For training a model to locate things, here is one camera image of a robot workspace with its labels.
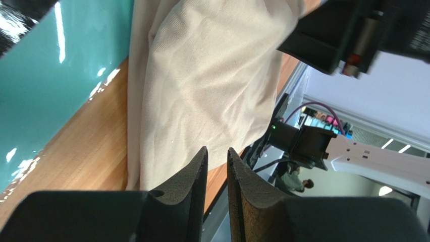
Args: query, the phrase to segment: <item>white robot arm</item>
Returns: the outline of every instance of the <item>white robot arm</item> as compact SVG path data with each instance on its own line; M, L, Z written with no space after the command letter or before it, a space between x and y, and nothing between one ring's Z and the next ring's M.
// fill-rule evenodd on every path
M354 142L344 136L330 140L324 163L430 199L430 159Z
M300 166L361 175L430 199L430 159L357 143L316 127L273 124L269 143Z

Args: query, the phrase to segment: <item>ceiling light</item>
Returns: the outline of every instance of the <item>ceiling light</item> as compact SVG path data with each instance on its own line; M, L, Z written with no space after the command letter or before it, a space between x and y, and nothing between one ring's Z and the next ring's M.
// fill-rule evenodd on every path
M386 142L383 147L381 147L381 149L385 149L389 144L391 144L391 142L393 141L393 139L390 139L388 142Z
M393 189L391 189L387 186L383 186L383 187L381 187L381 189L379 189L379 196L387 195L388 193L390 193L392 191L393 191Z
M403 149L399 150L399 153L405 152L405 150L409 149L410 147L411 147L410 145L403 147Z
M17 148L13 148L9 153L6 155L6 162L9 163L9 161L12 160L12 157L14 157L15 153L17 152Z

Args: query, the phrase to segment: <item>white fabric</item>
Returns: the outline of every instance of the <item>white fabric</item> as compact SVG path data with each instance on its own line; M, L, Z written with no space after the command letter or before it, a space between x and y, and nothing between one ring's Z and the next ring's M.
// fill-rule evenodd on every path
M135 0L128 190L150 190L207 146L209 169L267 129L302 0Z

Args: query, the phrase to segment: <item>beige cloth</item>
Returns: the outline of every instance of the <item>beige cloth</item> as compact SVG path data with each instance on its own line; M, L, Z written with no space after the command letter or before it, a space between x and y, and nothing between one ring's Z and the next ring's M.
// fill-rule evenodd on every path
M207 146L209 169L267 129L302 0L135 0L128 190L150 190Z

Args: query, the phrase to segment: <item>teal panel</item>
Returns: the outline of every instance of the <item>teal panel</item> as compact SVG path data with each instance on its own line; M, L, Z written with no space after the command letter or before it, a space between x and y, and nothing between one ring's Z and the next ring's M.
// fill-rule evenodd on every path
M0 59L0 191L128 56L132 12L132 0L62 0Z

